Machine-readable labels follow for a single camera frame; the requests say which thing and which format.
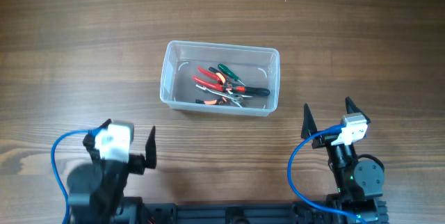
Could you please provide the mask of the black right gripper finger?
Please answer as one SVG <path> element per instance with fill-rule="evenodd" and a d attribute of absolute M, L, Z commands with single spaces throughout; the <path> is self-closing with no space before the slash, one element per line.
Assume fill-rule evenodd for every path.
<path fill-rule="evenodd" d="M 346 97 L 345 98 L 345 104 L 346 104 L 346 112 L 347 112 L 347 114 L 361 113 L 364 116 L 364 118 L 366 119 L 367 123 L 371 122 L 371 119 L 361 109 L 359 109 L 355 105 L 355 103 L 352 101 L 352 99 L 350 97 Z"/>
<path fill-rule="evenodd" d="M 307 139 L 317 133 L 317 127 L 309 105 L 304 104 L 301 138 Z"/>

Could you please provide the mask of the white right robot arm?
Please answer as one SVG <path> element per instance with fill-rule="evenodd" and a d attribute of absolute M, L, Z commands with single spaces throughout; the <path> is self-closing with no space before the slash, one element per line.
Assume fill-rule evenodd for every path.
<path fill-rule="evenodd" d="M 375 156 L 358 155 L 353 145 L 365 137 L 371 120 L 351 98 L 345 98 L 345 104 L 346 114 L 336 131 L 319 131 L 309 105 L 304 105 L 301 138 L 310 140 L 314 149 L 326 149 L 337 192 L 323 204 L 295 204 L 296 223 L 389 222 L 387 203 L 380 200 L 385 167 Z"/>

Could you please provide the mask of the red handled wire stripper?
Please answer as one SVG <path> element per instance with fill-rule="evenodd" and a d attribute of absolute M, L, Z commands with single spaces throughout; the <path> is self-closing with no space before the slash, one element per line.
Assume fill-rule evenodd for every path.
<path fill-rule="evenodd" d="M 226 86 L 231 87 L 231 85 L 229 84 L 226 76 L 218 71 L 217 69 L 210 67 L 208 70 L 198 66 L 197 70 L 199 71 L 200 74 L 203 74 L 204 76 L 206 76 L 208 78 L 208 80 L 203 79 L 199 76 L 194 76 L 193 80 L 202 86 L 206 86 L 207 88 L 210 88 L 212 90 L 217 90 L 219 92 L 227 92 L 227 90 L 225 89 Z"/>

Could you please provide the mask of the orange black needle-nose pliers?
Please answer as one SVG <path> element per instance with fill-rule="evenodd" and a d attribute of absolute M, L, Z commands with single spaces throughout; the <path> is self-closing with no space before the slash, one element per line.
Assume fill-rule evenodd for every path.
<path fill-rule="evenodd" d="M 239 95 L 239 96 L 241 96 L 243 99 L 245 98 L 245 97 L 247 97 L 247 98 L 249 98 L 249 97 L 251 97 L 251 95 L 241 95 L 241 94 L 236 94 L 236 93 L 234 93 L 234 92 L 232 92 L 232 91 L 227 91 L 227 92 L 225 92 L 226 94 L 235 94 L 235 95 Z M 228 99 L 228 98 L 226 98 L 226 97 L 222 97 L 222 96 L 220 96 L 220 95 L 218 95 L 219 96 L 219 98 L 218 99 L 213 99 L 213 100 L 200 100 L 200 99 L 196 99 L 195 100 L 195 102 L 197 103 L 197 104 L 205 104 L 205 105 L 223 105 L 223 104 L 227 104 L 227 103 L 229 103 L 229 102 L 231 102 L 231 103 L 233 103 L 233 104 L 235 104 L 235 105 L 237 105 L 237 106 L 239 106 L 239 107 L 241 107 L 241 108 L 243 108 L 243 101 L 242 102 L 237 102 L 237 101 L 235 101 L 235 100 L 232 100 L 232 99 Z"/>

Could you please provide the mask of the red black handled screwdriver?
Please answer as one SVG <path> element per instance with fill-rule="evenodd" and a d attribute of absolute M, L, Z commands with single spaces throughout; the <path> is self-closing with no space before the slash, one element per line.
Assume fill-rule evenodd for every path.
<path fill-rule="evenodd" d="M 227 91 L 232 91 L 241 95 L 258 95 L 258 96 L 269 96 L 270 91 L 267 88 L 254 88 L 249 86 L 226 86 Z"/>

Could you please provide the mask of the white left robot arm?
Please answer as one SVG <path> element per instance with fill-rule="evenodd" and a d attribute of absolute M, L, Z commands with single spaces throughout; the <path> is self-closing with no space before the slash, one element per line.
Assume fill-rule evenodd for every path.
<path fill-rule="evenodd" d="M 143 175 L 157 165 L 156 127 L 150 130 L 144 154 L 130 153 L 134 125 L 108 119 L 88 130 L 83 146 L 91 162 L 67 177 L 68 223 L 155 223 L 141 197 L 124 196 L 130 174 Z"/>

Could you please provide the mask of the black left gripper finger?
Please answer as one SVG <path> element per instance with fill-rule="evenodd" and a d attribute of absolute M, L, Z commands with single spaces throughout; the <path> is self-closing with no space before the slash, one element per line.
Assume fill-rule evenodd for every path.
<path fill-rule="evenodd" d="M 155 135 L 156 127 L 153 126 L 145 144 L 145 167 L 150 169 L 155 169 L 157 165 Z"/>
<path fill-rule="evenodd" d="M 107 129 L 108 126 L 112 123 L 112 120 L 109 118 L 108 120 L 106 120 L 103 124 L 101 124 L 98 128 L 95 129 L 91 129 L 88 131 L 88 134 L 91 136 L 96 136 L 98 135 L 98 133 L 103 130 L 103 129 Z"/>

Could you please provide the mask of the silver combination wrench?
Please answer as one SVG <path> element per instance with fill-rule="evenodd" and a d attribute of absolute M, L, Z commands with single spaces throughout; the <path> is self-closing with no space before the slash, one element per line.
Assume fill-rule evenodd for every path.
<path fill-rule="evenodd" d="M 213 94 L 215 94 L 215 95 L 219 95 L 219 96 L 222 96 L 222 97 L 226 97 L 226 98 L 228 98 L 228 99 L 232 99 L 232 100 L 235 100 L 235 101 L 237 101 L 237 102 L 242 102 L 243 101 L 243 98 L 241 97 L 241 96 L 239 96 L 239 95 L 235 95 L 235 94 L 226 94 L 226 93 L 223 93 L 223 92 L 219 92 L 219 91 L 216 91 L 216 90 L 212 90 L 212 89 L 210 89 L 210 88 L 207 88 L 206 86 L 202 86 L 202 85 L 198 85 L 198 84 L 196 84 L 195 85 L 197 88 L 199 88 L 199 89 L 201 89 L 201 90 L 203 90 L 203 91 L 207 91 L 207 92 L 209 92 L 209 93 L 213 93 Z"/>

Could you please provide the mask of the green handled screwdriver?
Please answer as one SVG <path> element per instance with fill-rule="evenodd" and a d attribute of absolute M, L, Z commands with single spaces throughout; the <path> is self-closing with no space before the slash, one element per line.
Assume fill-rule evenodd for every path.
<path fill-rule="evenodd" d="M 245 86 L 245 84 L 239 79 L 239 77 L 233 73 L 226 65 L 223 65 L 222 63 L 218 64 L 218 69 L 223 73 L 226 74 L 229 78 L 233 79 L 234 81 L 240 83 L 241 85 Z"/>

